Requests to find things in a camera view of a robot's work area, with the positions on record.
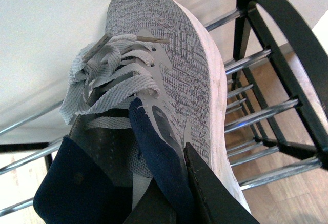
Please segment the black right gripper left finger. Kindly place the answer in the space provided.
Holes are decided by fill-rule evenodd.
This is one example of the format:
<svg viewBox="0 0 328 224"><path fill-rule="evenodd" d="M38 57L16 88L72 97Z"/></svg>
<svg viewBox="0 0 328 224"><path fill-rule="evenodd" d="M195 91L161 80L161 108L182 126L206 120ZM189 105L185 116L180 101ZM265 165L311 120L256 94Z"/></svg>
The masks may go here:
<svg viewBox="0 0 328 224"><path fill-rule="evenodd" d="M124 223L194 223L195 204L190 189L161 189L152 179Z"/></svg>

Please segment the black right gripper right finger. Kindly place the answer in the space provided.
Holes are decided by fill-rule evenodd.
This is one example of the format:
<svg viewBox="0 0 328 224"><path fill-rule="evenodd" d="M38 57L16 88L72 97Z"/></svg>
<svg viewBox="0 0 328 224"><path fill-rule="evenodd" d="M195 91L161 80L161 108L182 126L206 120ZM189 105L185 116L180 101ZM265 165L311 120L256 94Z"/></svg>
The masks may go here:
<svg viewBox="0 0 328 224"><path fill-rule="evenodd" d="M184 158L195 200L195 223L258 223L229 193L189 142L184 149Z"/></svg>

